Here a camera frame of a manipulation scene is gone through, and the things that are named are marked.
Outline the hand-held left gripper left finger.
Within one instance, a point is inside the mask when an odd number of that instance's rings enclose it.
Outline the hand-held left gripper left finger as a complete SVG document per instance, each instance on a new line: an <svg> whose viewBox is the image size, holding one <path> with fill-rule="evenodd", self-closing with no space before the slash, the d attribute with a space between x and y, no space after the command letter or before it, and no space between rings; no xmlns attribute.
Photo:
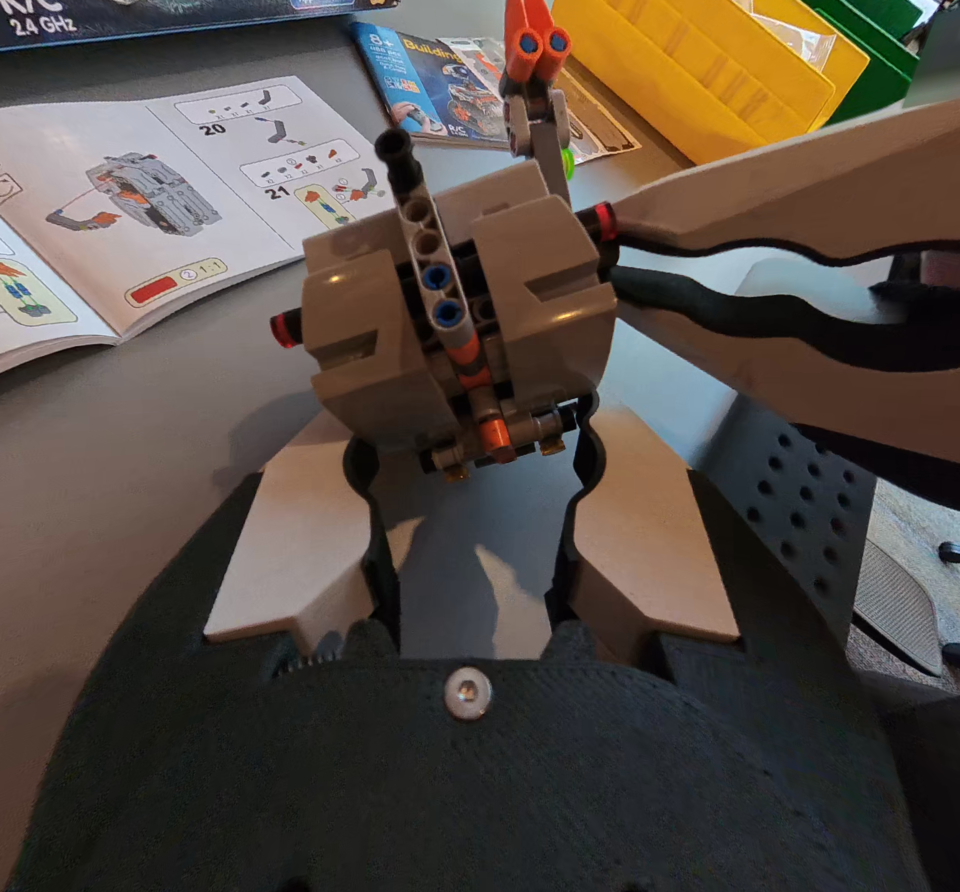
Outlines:
<svg viewBox="0 0 960 892"><path fill-rule="evenodd" d="M374 448L322 410L260 475L203 634L296 646L374 617L400 642L400 583L370 490Z"/></svg>

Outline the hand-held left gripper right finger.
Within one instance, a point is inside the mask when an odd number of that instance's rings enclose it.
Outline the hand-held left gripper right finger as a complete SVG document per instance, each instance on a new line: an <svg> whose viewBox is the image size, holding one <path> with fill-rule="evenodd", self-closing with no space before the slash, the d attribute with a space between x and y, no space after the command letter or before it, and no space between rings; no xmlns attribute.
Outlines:
<svg viewBox="0 0 960 892"><path fill-rule="evenodd" d="M573 469L547 615L582 622L602 654L674 636L741 640L687 463L632 409L596 393L574 406Z"/></svg>

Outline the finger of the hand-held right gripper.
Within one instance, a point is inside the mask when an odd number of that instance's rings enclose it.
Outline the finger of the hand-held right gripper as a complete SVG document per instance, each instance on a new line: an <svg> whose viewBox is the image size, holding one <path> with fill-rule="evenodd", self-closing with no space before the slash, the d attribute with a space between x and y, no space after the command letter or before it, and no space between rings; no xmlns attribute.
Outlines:
<svg viewBox="0 0 960 892"><path fill-rule="evenodd" d="M959 104L890 106L648 183L606 235L689 259L744 247L818 264L958 253Z"/></svg>
<svg viewBox="0 0 960 892"><path fill-rule="evenodd" d="M957 288L818 265L755 265L734 294L625 265L609 283L634 329L786 421L958 458Z"/></svg>

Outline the grey toy robot assembly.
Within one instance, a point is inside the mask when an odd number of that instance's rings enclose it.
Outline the grey toy robot assembly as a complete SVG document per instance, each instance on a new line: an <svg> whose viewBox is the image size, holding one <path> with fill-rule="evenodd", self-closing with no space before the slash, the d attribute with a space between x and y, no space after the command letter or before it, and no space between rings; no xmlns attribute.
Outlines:
<svg viewBox="0 0 960 892"><path fill-rule="evenodd" d="M432 191L411 135L374 143L392 207L303 244L304 348L316 396L350 434L410 452L426 473L565 449L574 406L601 381L616 296L570 203L570 120L554 86L571 38L546 0L505 1L499 83L516 163ZM488 292L469 298L454 245L475 242ZM395 267L414 267L422 344Z"/></svg>

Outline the grey desk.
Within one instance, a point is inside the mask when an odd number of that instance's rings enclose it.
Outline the grey desk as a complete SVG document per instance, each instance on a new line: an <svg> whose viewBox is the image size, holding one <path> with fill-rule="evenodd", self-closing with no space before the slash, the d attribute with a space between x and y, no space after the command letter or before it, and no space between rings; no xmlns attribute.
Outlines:
<svg viewBox="0 0 960 892"><path fill-rule="evenodd" d="M384 127L343 19L2 55L2 105L145 99L293 74L364 137ZM297 262L120 346L2 374L2 878L90 670L128 610L222 501L319 412L311 365L270 315ZM444 487L396 456L374 486L400 559L403 651L521 658L543 596L572 451Z"/></svg>

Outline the green storage bin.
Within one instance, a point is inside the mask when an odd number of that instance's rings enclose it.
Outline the green storage bin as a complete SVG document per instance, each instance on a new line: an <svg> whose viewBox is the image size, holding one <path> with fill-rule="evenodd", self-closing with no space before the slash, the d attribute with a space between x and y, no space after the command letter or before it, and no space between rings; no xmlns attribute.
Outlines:
<svg viewBox="0 0 960 892"><path fill-rule="evenodd" d="M906 97L919 62L904 43L921 17L912 0L801 1L868 58L828 124L859 118Z"/></svg>

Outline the clear plastic bag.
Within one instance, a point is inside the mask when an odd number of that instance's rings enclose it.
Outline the clear plastic bag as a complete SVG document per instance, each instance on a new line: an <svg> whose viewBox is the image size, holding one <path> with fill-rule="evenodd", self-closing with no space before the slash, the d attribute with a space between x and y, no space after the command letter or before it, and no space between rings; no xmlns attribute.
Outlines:
<svg viewBox="0 0 960 892"><path fill-rule="evenodd" d="M806 28L792 11L788 17L771 15L757 0L730 0L754 21L771 32L817 72L823 72L834 50L835 34L823 34Z"/></svg>

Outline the yellow storage bin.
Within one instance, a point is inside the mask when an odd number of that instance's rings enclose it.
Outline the yellow storage bin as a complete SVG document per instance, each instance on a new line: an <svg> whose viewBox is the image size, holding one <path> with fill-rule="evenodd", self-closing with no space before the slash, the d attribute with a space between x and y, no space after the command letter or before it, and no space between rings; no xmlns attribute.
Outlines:
<svg viewBox="0 0 960 892"><path fill-rule="evenodd" d="M573 58L694 164L822 128L867 56L802 0L756 0L834 34L817 72L731 0L554 0Z"/></svg>

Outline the white orange leaflet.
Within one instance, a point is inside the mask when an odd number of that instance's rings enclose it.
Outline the white orange leaflet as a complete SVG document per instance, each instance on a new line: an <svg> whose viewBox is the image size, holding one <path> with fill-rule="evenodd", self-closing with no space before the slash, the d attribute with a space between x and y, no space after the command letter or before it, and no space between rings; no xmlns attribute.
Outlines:
<svg viewBox="0 0 960 892"><path fill-rule="evenodd" d="M508 145L498 88L505 66L502 40L491 37L444 37L441 40L462 61L445 65L447 127L474 142L495 149ZM570 151L581 166L595 159L631 152L640 143L574 78L560 71L554 87L564 94L570 126Z"/></svg>

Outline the open white instruction booklet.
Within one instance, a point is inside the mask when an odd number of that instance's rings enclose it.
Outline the open white instruction booklet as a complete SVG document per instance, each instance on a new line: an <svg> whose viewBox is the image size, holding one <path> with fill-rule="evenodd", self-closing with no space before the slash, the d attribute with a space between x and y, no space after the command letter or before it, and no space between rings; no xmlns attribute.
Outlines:
<svg viewBox="0 0 960 892"><path fill-rule="evenodd" d="M289 76L1 110L1 370L130 340L393 206L374 145Z"/></svg>

